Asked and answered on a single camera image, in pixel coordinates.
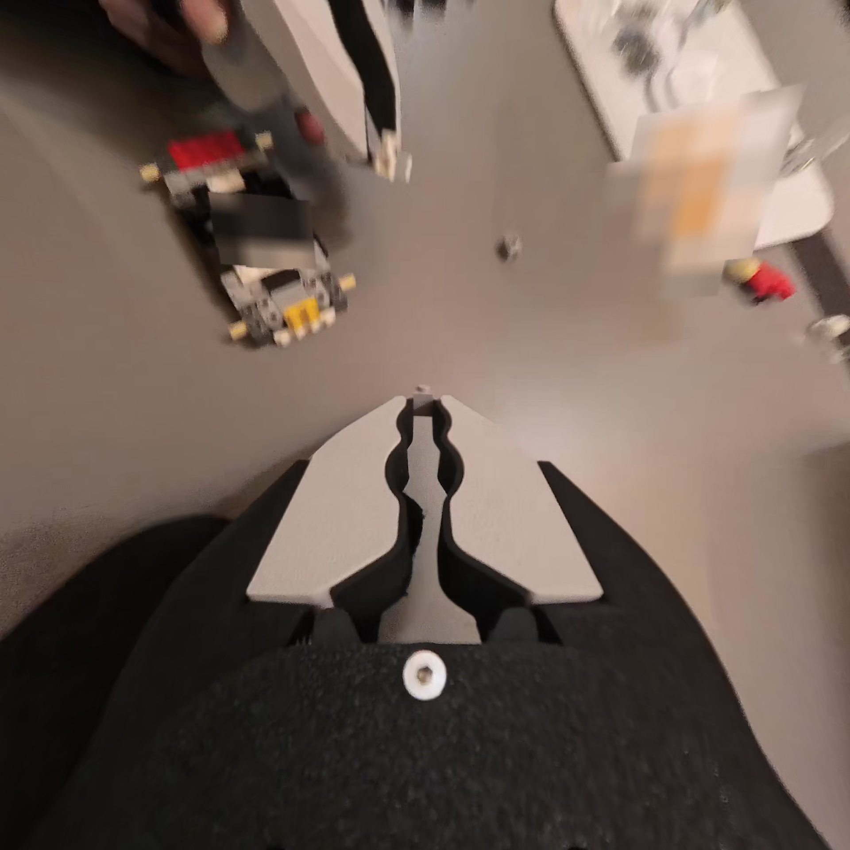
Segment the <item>grey desk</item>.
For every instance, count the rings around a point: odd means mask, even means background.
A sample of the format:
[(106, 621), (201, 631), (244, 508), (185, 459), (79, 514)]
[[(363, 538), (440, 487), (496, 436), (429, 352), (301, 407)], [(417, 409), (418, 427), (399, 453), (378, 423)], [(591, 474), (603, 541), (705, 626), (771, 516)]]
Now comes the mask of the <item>grey desk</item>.
[[(552, 461), (664, 568), (757, 737), (848, 848), (848, 373), (818, 303), (676, 298), (604, 198), (608, 145), (549, 2), (393, 21), (409, 185), (281, 121), (283, 167), (357, 276), (327, 334), (225, 340), (138, 165), (203, 90), (58, 9), (2, 16), (2, 632), (107, 545), (235, 515), (298, 456), (427, 384)], [(518, 234), (504, 263), (499, 239)]]

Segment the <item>toy brick car chassis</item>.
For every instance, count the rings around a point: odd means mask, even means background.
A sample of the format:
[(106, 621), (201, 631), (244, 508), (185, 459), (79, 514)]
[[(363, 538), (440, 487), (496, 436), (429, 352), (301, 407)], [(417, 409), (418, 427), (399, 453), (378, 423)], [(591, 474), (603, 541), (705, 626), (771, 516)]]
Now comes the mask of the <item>toy brick car chassis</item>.
[(312, 208), (294, 195), (273, 150), (271, 133), (226, 129), (169, 141), (139, 175), (167, 200), (235, 312), (230, 339), (285, 348), (333, 326), (356, 280), (334, 274)]

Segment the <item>white minifigure helmet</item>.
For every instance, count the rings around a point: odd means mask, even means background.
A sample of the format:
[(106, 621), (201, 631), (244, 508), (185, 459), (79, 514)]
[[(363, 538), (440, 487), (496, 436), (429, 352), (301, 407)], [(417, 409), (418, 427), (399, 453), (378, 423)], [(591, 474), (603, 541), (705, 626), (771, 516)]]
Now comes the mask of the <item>white minifigure helmet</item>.
[(826, 315), (804, 331), (804, 340), (817, 348), (831, 363), (849, 360), (849, 316), (844, 313)]

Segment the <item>person's left hand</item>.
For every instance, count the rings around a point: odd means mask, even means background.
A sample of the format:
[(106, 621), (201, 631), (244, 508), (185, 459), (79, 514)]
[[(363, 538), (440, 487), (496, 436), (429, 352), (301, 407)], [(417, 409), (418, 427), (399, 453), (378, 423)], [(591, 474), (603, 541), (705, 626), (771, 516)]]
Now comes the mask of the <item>person's left hand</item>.
[(206, 45), (228, 38), (228, 5), (219, 1), (99, 1), (123, 37), (183, 77), (207, 79)]

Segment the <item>plastic bag of parts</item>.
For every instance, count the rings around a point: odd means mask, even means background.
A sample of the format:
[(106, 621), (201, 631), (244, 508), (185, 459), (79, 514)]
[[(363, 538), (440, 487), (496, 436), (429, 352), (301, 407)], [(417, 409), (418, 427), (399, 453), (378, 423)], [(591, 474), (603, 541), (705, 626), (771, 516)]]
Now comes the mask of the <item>plastic bag of parts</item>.
[(610, 49), (628, 79), (641, 82), (650, 112), (711, 100), (720, 69), (715, 51), (686, 53), (689, 37), (731, 1), (589, 1), (588, 32)]

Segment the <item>red toy minifigure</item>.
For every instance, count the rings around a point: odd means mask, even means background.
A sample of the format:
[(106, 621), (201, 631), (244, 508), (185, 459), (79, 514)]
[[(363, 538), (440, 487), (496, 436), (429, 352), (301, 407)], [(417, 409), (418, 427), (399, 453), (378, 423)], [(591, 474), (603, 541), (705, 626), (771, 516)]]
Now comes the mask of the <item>red toy minifigure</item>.
[(753, 304), (784, 302), (796, 294), (794, 283), (784, 272), (756, 257), (728, 261), (723, 277)]

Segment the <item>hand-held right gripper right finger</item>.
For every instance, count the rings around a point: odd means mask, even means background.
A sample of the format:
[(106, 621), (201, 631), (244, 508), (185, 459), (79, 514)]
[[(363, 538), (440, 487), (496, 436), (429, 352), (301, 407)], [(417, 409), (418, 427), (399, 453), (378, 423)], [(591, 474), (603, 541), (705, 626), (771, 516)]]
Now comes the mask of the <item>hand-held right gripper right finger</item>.
[(505, 611), (600, 601), (590, 566), (539, 463), (457, 398), (433, 402), (444, 490), (438, 577), (486, 642)]

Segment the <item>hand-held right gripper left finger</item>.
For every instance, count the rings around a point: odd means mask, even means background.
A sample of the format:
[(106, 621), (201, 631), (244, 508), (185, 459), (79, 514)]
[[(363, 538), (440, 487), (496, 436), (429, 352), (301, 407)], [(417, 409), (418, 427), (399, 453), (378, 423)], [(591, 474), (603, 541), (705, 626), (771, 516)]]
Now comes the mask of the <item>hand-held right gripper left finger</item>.
[(339, 609), (365, 643), (408, 591), (419, 506), (406, 494), (412, 401), (357, 419), (308, 460), (247, 586), (249, 600)]

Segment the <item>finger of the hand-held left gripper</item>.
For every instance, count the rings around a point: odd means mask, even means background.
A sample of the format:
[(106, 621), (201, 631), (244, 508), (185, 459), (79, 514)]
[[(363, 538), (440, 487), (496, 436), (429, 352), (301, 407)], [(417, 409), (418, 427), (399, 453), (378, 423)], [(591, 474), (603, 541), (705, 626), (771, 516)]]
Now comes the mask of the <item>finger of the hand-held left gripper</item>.
[(242, 30), (288, 43), (279, 61), (297, 107), (350, 162), (400, 160), (400, 90), (385, 2), (241, 2)]

